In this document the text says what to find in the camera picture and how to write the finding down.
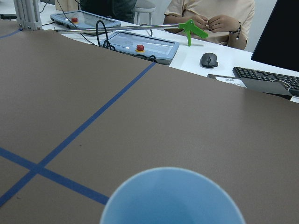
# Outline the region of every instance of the red button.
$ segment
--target red button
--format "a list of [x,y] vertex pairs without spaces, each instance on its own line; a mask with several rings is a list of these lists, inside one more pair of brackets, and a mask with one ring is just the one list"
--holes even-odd
[[138,44],[136,50],[138,50],[138,51],[144,51],[144,46],[141,45],[141,44]]
[[72,18],[71,18],[71,22],[78,22],[78,18],[76,18],[76,17],[72,17]]

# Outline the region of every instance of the tablet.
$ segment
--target tablet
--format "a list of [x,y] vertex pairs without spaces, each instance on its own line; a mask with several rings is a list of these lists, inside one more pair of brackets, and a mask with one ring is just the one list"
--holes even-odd
[[[120,27],[121,22],[104,16],[88,13],[82,10],[70,11],[65,13],[51,14],[50,18],[52,21],[59,25],[64,25],[69,29],[84,29],[84,28],[95,28],[98,20],[102,20],[105,27]],[[103,28],[102,23],[98,25],[99,28]]]
[[118,52],[144,59],[155,56],[160,64],[170,64],[179,47],[179,42],[123,31],[114,32],[108,40]]

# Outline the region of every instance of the white desk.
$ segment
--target white desk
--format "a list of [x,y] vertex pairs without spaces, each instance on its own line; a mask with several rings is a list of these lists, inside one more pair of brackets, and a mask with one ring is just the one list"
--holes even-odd
[[[45,3],[41,2],[39,3],[39,5],[41,11]],[[50,15],[54,13],[60,13],[60,12],[61,11],[55,9],[54,5],[48,4],[45,7],[44,11],[40,14],[42,24],[51,23],[52,20],[50,19]],[[1,14],[15,13],[13,1],[0,0],[0,13]],[[121,22],[121,26],[129,26],[129,25],[134,25],[134,24]],[[47,30],[47,29],[66,29],[66,28],[64,26],[53,23],[50,25],[43,26],[43,29]],[[148,30],[135,30],[132,32],[143,34],[143,35],[150,34]],[[86,41],[80,34],[63,34],[63,35],[77,41],[88,43],[88,41]],[[278,74],[299,77],[299,72],[282,69],[279,67],[252,61],[250,58],[252,53],[248,51],[229,48],[219,44],[209,43],[197,39],[192,39],[191,46],[188,47],[187,37],[168,33],[166,31],[157,30],[157,29],[153,30],[153,36],[166,39],[166,40],[177,41],[180,43],[177,53],[173,58],[171,64],[169,65],[170,67],[173,67],[175,69],[191,72],[205,77],[207,77],[208,74],[234,77],[232,69],[235,66],[239,66],[244,68],[263,70],[263,71],[268,71],[268,72],[273,72]],[[96,45],[98,44],[96,37],[89,36],[89,35],[85,35],[85,37],[89,41],[93,42],[94,44]],[[105,35],[100,36],[100,40],[103,40],[104,38]],[[206,69],[206,68],[202,68],[199,65],[201,56],[206,52],[212,52],[217,55],[217,62],[219,64],[218,67],[214,67],[213,69]],[[299,98],[293,97],[292,101],[299,102]]]

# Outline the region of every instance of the person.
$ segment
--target person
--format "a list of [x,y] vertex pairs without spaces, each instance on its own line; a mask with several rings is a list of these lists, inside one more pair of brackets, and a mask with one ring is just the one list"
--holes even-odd
[[134,23],[137,0],[80,0],[81,10]]
[[[185,23],[193,19],[197,27],[209,34],[193,38],[244,50],[255,13],[254,0],[171,0],[164,24]],[[165,29],[183,35],[182,29]]]

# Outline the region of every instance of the metal rod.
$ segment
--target metal rod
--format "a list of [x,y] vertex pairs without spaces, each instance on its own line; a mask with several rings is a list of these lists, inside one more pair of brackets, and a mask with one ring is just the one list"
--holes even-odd
[[[161,28],[178,28],[178,24],[166,24],[166,25],[152,25],[152,26],[127,26],[127,27],[111,27],[106,28],[107,32],[112,31],[128,31],[128,30],[143,30],[143,29],[161,29]],[[55,31],[61,34],[75,34],[75,33],[95,33],[96,29],[84,28],[84,29],[56,29]],[[104,32],[104,28],[98,28],[98,32]]]

